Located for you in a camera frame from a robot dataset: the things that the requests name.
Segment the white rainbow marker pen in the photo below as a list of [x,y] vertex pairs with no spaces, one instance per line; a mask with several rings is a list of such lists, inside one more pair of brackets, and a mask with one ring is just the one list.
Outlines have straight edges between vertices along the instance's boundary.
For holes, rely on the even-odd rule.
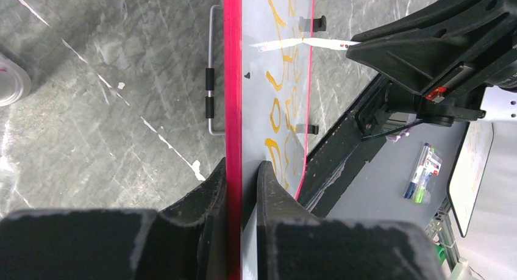
[[325,38],[304,38],[302,42],[312,47],[326,48],[335,51],[347,51],[351,46],[360,44],[360,42],[356,41]]

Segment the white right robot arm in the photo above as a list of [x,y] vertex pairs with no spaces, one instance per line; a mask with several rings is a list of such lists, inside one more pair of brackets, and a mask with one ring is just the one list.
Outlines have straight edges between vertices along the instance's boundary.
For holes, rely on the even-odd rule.
[[352,41],[347,58],[377,71],[355,116],[366,134],[379,112],[449,127],[485,116],[484,88],[516,91],[516,0],[438,0]]

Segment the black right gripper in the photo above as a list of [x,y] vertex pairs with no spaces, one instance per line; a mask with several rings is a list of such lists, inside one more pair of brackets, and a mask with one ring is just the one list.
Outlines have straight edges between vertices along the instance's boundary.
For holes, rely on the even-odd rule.
[[413,94],[421,121],[516,120],[516,0],[438,0],[352,37],[347,58]]

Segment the pink framed whiteboard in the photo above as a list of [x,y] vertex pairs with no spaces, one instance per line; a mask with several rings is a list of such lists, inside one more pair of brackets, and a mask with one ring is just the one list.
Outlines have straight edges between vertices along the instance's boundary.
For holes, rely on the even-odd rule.
[[256,173],[269,161],[279,185],[301,192],[307,164],[315,0],[223,0],[210,8],[209,33],[223,22],[224,129],[214,128],[213,43],[205,71],[210,134],[224,137],[229,279],[256,279]]

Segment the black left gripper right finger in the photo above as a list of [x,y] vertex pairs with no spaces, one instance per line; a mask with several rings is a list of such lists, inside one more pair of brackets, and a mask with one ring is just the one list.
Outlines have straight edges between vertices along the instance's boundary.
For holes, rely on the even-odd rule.
[[318,218],[257,172],[259,279],[443,279],[437,253],[414,224]]

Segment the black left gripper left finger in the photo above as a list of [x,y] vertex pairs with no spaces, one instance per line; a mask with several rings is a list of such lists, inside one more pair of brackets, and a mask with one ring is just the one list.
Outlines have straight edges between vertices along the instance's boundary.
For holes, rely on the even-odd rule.
[[26,209],[1,221],[2,279],[226,279],[226,163],[169,207]]

